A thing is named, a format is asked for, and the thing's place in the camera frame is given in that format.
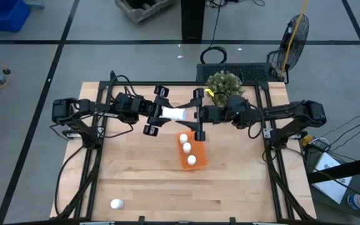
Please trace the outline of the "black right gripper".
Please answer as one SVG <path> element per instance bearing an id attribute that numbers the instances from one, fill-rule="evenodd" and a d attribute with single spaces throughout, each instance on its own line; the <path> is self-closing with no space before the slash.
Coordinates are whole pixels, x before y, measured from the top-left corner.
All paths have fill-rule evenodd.
<path id="1" fill-rule="evenodd" d="M 224 121 L 223 108 L 215 104 L 203 106 L 204 88 L 197 88 L 193 91 L 193 97 L 188 103 L 180 106 L 181 109 L 196 107 L 194 118 L 196 122 L 176 121 L 183 126 L 194 131 L 194 137 L 197 141 L 205 141 L 206 133 L 203 130 L 204 123 L 219 124 Z"/>

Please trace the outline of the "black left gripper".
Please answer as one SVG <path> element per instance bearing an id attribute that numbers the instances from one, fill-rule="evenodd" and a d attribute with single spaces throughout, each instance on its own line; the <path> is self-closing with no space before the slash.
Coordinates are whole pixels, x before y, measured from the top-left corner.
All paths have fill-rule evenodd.
<path id="1" fill-rule="evenodd" d="M 135 97 L 137 113 L 147 117 L 147 124 L 143 128 L 143 134 L 147 136 L 157 136 L 159 128 L 171 121 L 171 119 L 160 117 L 162 107 L 174 108 L 167 99 L 168 88 L 161 85 L 155 86 L 154 94 L 156 95 L 154 101 L 144 99 L 142 95 L 138 94 Z"/>

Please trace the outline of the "orange plastic basket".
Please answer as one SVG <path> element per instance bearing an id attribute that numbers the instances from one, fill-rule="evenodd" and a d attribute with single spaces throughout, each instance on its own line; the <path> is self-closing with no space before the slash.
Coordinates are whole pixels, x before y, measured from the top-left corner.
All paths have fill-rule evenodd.
<path id="1" fill-rule="evenodd" d="M 191 149 L 189 153 L 185 153 L 183 146 L 184 142 L 181 141 L 181 135 L 187 136 L 187 143 L 191 145 Z M 179 132 L 176 134 L 176 141 L 177 141 L 177 149 L 179 153 L 179 161 L 181 167 L 184 170 L 196 170 L 202 169 L 208 165 L 208 158 L 206 156 L 204 143 L 202 141 L 195 140 L 194 131 L 186 131 L 186 132 Z M 188 157 L 194 156 L 196 158 L 196 162 L 193 165 L 188 163 Z"/>

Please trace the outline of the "green plant in black pot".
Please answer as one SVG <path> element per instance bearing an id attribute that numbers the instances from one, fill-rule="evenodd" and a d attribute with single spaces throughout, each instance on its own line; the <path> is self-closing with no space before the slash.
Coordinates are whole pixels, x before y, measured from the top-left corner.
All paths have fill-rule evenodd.
<path id="1" fill-rule="evenodd" d="M 224 106 L 228 97 L 232 95 L 242 96 L 244 89 L 242 81 L 231 72 L 221 71 L 209 76 L 206 86 L 211 90 L 211 99 L 215 105 Z"/>

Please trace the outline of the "black perforated computer case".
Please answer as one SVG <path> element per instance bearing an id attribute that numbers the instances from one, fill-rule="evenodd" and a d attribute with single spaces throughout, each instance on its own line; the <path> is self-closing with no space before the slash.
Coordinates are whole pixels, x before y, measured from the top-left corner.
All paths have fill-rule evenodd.
<path id="1" fill-rule="evenodd" d="M 276 77 L 271 73 L 272 68 L 270 62 L 198 64 L 196 81 L 206 82 L 209 76 L 219 72 L 225 72 L 236 75 L 244 84 L 276 82 Z"/>

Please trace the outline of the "black upright pillar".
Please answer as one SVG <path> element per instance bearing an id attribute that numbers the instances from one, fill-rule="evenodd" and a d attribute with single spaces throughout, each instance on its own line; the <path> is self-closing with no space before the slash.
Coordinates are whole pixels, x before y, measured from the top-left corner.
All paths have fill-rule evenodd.
<path id="1" fill-rule="evenodd" d="M 182 39 L 201 41 L 206 0 L 181 0 Z"/>

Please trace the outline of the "grey wooden crate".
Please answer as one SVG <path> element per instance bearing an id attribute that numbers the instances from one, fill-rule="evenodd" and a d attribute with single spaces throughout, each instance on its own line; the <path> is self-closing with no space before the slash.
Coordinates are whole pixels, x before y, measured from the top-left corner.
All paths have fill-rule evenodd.
<path id="1" fill-rule="evenodd" d="M 116 6 L 134 23 L 138 24 L 177 0 L 114 0 Z"/>

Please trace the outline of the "black floor fan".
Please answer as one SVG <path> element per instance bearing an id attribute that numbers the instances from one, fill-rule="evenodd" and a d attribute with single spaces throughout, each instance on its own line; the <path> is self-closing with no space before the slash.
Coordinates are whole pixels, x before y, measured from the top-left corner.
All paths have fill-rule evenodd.
<path id="1" fill-rule="evenodd" d="M 281 43 L 275 51 L 267 54 L 266 62 L 272 63 L 271 73 L 277 81 L 289 83 L 289 71 L 296 65 L 308 37 L 309 19 L 295 15 L 287 24 Z"/>

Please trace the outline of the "yellow and black power box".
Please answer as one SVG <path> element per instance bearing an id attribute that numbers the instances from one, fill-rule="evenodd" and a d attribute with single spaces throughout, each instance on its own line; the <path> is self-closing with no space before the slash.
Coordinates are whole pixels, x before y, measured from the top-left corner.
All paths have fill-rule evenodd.
<path id="1" fill-rule="evenodd" d="M 321 152 L 328 150 L 330 147 L 329 143 L 323 138 L 311 135 L 304 136 L 301 139 L 301 145 L 304 148 L 313 148 Z"/>

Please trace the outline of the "black metal bar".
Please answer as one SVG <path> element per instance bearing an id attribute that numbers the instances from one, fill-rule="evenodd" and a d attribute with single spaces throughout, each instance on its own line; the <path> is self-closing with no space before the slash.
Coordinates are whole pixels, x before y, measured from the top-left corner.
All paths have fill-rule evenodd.
<path id="1" fill-rule="evenodd" d="M 360 160 L 330 167 L 321 171 L 317 169 L 315 172 L 309 173 L 307 178 L 311 184 L 314 184 L 355 175 L 360 175 Z"/>

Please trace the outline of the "white printed box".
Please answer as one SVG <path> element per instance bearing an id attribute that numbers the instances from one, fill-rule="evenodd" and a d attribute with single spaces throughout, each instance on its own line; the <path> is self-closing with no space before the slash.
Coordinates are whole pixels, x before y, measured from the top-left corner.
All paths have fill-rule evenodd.
<path id="1" fill-rule="evenodd" d="M 341 164 L 329 154 L 323 153 L 315 165 L 314 171 L 322 171 L 340 165 Z M 347 189 L 336 181 L 318 182 L 314 183 L 313 186 L 338 204 L 341 203 Z"/>

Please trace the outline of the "blue plastic bin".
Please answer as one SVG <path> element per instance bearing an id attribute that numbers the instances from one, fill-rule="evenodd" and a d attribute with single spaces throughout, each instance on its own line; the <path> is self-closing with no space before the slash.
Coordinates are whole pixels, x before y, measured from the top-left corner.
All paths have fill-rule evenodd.
<path id="1" fill-rule="evenodd" d="M 0 0 L 0 31 L 18 32 L 30 15 L 23 0 Z"/>

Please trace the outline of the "black diagonal frame strut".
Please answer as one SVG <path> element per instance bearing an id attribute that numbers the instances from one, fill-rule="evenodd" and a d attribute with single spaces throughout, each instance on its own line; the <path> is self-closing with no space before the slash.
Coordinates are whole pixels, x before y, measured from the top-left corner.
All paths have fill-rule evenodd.
<path id="1" fill-rule="evenodd" d="M 276 218 L 278 221 L 283 219 L 281 214 L 281 208 L 279 206 L 279 197 L 278 197 L 278 189 L 284 194 L 284 199 L 286 202 L 286 212 L 288 215 L 288 219 L 295 221 L 294 213 L 299 216 L 299 219 L 302 221 L 314 221 L 315 219 L 309 215 L 306 210 L 298 203 L 297 199 L 294 197 L 292 192 L 289 190 L 289 186 L 287 184 L 287 178 L 281 176 L 277 171 L 273 164 L 274 156 L 271 156 L 271 148 L 265 148 L 262 158 L 266 162 L 267 169 L 269 172 L 269 177 L 271 181 L 272 194 L 274 195 L 274 206 L 276 212 Z"/>
<path id="2" fill-rule="evenodd" d="M 86 189 L 88 188 L 88 186 L 94 181 L 96 180 L 98 174 L 99 174 L 99 165 L 101 162 L 101 147 L 96 149 L 96 158 L 95 158 L 95 162 L 93 164 L 93 167 L 90 171 L 90 173 L 87 175 L 87 178 L 85 179 L 84 183 L 80 185 L 77 193 L 74 195 L 74 197 L 71 199 L 71 201 L 69 202 L 69 204 L 64 208 L 64 210 L 62 212 L 59 212 L 58 209 L 58 191 L 59 191 L 59 183 L 60 183 L 60 178 L 61 178 L 61 174 L 66 166 L 66 164 L 81 150 L 83 149 L 84 146 L 81 146 L 78 150 L 76 150 L 73 154 L 71 154 L 63 163 L 59 174 L 58 174 L 58 178 L 57 178 L 57 183 L 56 183 L 56 189 L 55 189 L 55 195 L 54 195 L 54 209 L 56 212 L 56 219 L 66 219 L 70 216 L 70 214 L 72 213 L 72 211 L 74 210 L 74 208 L 76 207 L 76 205 L 78 204 L 78 202 L 80 201 L 80 199 L 83 198 L 84 193 L 86 192 Z"/>

